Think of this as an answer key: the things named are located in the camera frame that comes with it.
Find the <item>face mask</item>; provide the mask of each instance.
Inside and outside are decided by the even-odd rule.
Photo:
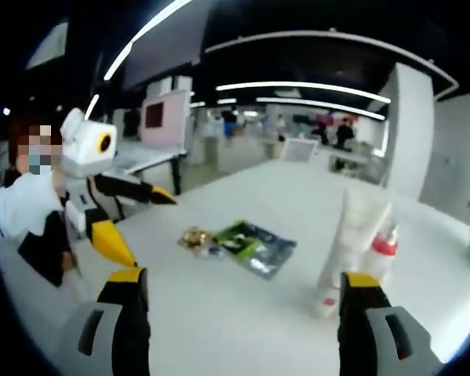
[[[40,145],[30,145],[28,150],[29,171],[34,175],[49,173],[52,171],[51,156],[40,154]]]

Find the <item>small packet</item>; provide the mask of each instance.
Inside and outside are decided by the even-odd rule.
[[[215,234],[213,241],[241,265],[266,280],[277,274],[297,244],[243,220]]]
[[[203,259],[223,260],[226,254],[217,244],[208,244],[200,249],[197,255]]]
[[[209,231],[194,226],[183,233],[178,240],[178,244],[190,251],[199,252],[202,248],[211,244],[211,239],[212,235]]]

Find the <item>white robot head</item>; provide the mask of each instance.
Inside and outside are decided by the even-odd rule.
[[[75,178],[96,175],[111,168],[117,149],[117,128],[111,124],[84,120],[74,108],[61,127],[64,171]]]

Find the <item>robot eye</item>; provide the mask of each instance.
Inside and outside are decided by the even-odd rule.
[[[110,135],[105,135],[103,139],[101,139],[101,142],[99,143],[99,151],[101,153],[104,153],[105,151],[108,150],[111,144],[111,137]]]

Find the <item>bottle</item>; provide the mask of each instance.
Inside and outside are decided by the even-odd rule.
[[[329,317],[339,305],[340,290],[334,286],[326,287],[321,291],[320,300],[315,306],[317,316]]]
[[[377,235],[366,252],[363,260],[362,271],[376,278],[381,284],[392,269],[393,260],[399,247],[399,227],[393,225],[386,235]]]

